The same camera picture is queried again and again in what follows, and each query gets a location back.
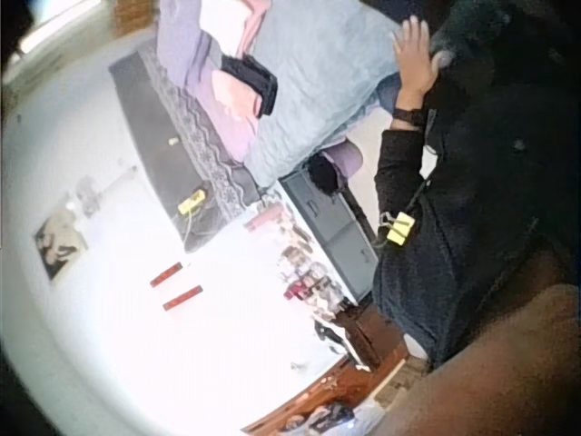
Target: binder clip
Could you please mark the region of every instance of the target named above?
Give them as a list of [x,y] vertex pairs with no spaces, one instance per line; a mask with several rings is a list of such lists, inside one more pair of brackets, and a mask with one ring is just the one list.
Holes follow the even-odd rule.
[[416,223],[411,216],[406,213],[398,213],[398,217],[394,218],[389,212],[384,212],[379,216],[379,227],[388,227],[388,241],[392,241],[399,246],[403,246],[408,239],[411,228]]

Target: gray dresser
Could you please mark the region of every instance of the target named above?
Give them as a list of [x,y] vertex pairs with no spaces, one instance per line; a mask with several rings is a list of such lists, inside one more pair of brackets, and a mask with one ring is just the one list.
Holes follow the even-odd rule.
[[371,290],[378,259],[343,195],[330,198],[321,193],[306,172],[292,173],[280,183],[360,302]]

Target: picture on wall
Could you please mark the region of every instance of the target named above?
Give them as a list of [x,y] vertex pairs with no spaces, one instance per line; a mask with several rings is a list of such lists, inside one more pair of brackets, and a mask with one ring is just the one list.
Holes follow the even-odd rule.
[[74,229],[74,213],[65,207],[44,221],[34,242],[51,283],[58,282],[86,251],[83,236]]

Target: blue blanket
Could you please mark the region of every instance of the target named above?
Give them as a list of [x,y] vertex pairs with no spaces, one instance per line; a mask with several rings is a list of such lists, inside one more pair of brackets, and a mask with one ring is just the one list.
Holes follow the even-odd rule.
[[252,50],[279,83],[244,161],[257,184],[290,173],[366,113],[378,83],[397,71],[389,34],[398,27],[355,0],[273,0]]

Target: drawer handle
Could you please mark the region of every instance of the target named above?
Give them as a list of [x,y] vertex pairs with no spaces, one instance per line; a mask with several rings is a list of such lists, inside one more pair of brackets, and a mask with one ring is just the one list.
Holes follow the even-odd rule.
[[313,202],[312,200],[307,201],[307,205],[309,206],[310,211],[312,214],[317,218],[319,216],[319,206]]
[[367,249],[362,248],[361,249],[361,255],[363,256],[363,259],[365,260],[365,263],[371,263],[371,259],[368,255]]

